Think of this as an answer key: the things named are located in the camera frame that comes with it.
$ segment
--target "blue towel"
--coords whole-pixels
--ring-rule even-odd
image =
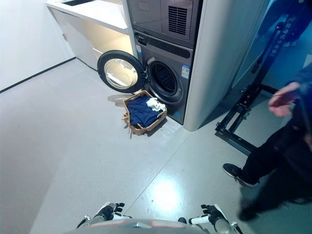
[[[130,112],[130,124],[132,126],[139,123],[146,128],[158,119],[157,116],[161,111],[153,111],[146,104],[150,98],[147,95],[143,95],[128,103],[127,108]]]

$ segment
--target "washing machine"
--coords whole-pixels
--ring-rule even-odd
[[[168,116],[184,122],[200,0],[128,0],[137,57],[109,51],[97,71],[109,87],[122,93],[146,89],[166,104]]]
[[[139,31],[134,35],[138,58],[118,50],[104,53],[97,63],[100,78],[121,93],[149,91],[183,124],[193,50]]]

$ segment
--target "laundry basket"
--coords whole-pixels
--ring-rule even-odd
[[[130,98],[127,98],[123,101],[123,104],[126,108],[126,113],[123,114],[123,117],[122,117],[122,120],[124,120],[128,126],[129,126],[129,131],[131,130],[132,132],[134,132],[136,135],[141,135],[141,134],[144,134],[146,131],[150,131],[152,129],[154,129],[157,125],[159,125],[159,123],[161,123],[167,116],[167,108],[165,111],[161,112],[157,117],[158,119],[152,123],[150,126],[148,127],[142,127],[140,124],[136,124],[136,126],[132,126],[130,125],[130,112],[127,108],[127,104],[133,100],[135,100],[136,98],[140,97],[140,96],[143,96],[143,95],[147,95],[147,96],[150,96],[151,98],[153,98],[152,95],[150,95],[146,90],[143,90],[135,95],[133,95],[132,97]]]

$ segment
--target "open door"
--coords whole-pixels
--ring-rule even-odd
[[[146,81],[140,61],[120,50],[102,54],[97,61],[97,72],[108,87],[121,93],[134,93],[143,88]]]

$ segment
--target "hand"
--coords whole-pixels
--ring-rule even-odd
[[[269,110],[278,117],[289,115],[291,113],[289,110],[290,104],[299,98],[297,93],[299,87],[298,82],[292,82],[277,91],[269,100]]]

